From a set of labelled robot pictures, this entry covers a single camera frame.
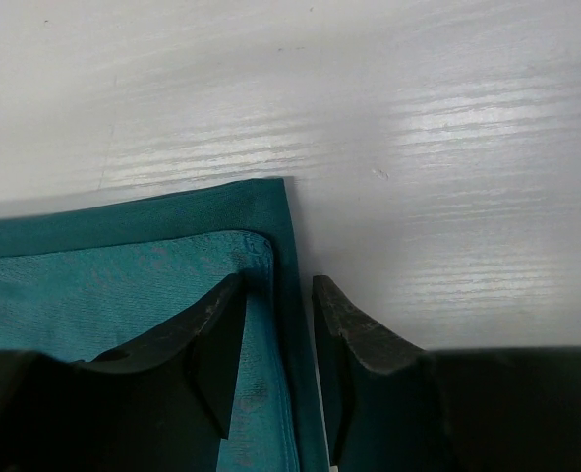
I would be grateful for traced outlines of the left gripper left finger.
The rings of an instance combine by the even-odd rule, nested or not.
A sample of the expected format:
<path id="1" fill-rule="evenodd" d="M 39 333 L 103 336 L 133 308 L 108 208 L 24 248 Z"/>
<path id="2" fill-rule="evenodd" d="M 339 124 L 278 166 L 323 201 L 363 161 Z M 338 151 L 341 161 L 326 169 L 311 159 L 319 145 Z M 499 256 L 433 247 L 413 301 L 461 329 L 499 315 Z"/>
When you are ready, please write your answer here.
<path id="1" fill-rule="evenodd" d="M 212 471 L 230 429 L 246 283 L 89 362 L 0 350 L 0 471 Z"/>

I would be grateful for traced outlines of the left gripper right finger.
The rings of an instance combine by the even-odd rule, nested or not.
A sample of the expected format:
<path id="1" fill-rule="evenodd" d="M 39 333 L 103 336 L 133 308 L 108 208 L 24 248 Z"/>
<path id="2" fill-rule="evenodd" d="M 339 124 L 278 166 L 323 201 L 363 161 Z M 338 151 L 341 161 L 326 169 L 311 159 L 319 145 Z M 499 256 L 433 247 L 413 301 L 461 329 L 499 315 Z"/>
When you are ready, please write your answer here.
<path id="1" fill-rule="evenodd" d="M 581 346 L 424 350 L 312 289 L 330 463 L 341 471 L 581 471 Z"/>

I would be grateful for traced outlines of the teal cloth napkin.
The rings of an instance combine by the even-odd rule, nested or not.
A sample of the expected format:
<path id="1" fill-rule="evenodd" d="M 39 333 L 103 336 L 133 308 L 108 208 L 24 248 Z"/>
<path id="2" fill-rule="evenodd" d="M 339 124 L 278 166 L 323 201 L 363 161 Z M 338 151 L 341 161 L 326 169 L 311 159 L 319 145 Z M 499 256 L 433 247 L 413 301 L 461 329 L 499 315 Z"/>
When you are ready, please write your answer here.
<path id="1" fill-rule="evenodd" d="M 285 184 L 252 179 L 0 220 L 0 349 L 88 360 L 226 275 L 250 287 L 222 471 L 325 471 L 313 349 Z"/>

